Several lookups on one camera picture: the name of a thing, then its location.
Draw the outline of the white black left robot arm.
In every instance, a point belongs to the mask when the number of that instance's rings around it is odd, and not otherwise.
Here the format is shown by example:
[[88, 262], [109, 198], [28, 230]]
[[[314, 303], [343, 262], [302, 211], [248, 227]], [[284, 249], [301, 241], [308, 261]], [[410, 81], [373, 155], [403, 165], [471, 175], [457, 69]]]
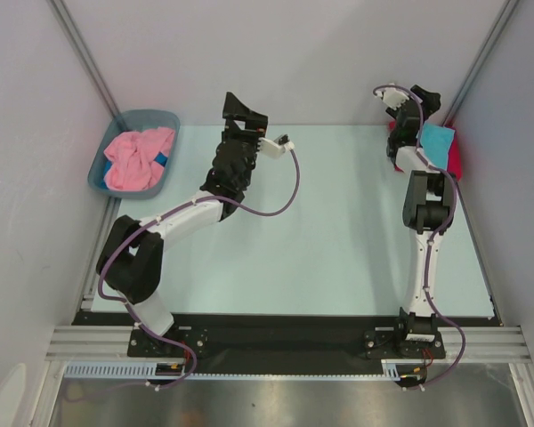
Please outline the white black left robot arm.
[[148, 345], [157, 354], [173, 353], [179, 344], [174, 317], [158, 293], [164, 252], [173, 244], [209, 225], [229, 217], [244, 200], [256, 166], [260, 139], [268, 117], [226, 93], [222, 108], [225, 120], [222, 140], [199, 191], [170, 214], [143, 220], [118, 217], [96, 265], [102, 284], [117, 293], [136, 321], [150, 333]]

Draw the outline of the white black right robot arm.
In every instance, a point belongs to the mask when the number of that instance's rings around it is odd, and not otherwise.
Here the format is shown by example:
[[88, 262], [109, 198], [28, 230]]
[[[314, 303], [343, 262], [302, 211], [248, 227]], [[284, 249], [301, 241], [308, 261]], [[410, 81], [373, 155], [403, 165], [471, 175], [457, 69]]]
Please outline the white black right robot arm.
[[441, 96], [416, 85], [410, 89], [386, 85], [376, 95], [393, 120], [386, 156], [409, 178], [402, 207], [411, 243], [409, 287], [392, 345], [400, 357], [418, 358], [442, 349], [435, 276], [441, 242], [456, 210], [453, 178], [434, 165], [421, 146], [425, 120], [441, 107]]

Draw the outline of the teal t-shirt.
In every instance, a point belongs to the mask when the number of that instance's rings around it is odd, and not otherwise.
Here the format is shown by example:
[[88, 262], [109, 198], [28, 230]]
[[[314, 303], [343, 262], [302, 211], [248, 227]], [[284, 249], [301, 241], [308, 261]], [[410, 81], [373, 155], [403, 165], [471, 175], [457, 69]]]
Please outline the teal t-shirt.
[[434, 166], [448, 169], [449, 151], [454, 136], [455, 131], [451, 128], [425, 122], [420, 145], [424, 149], [425, 156]]

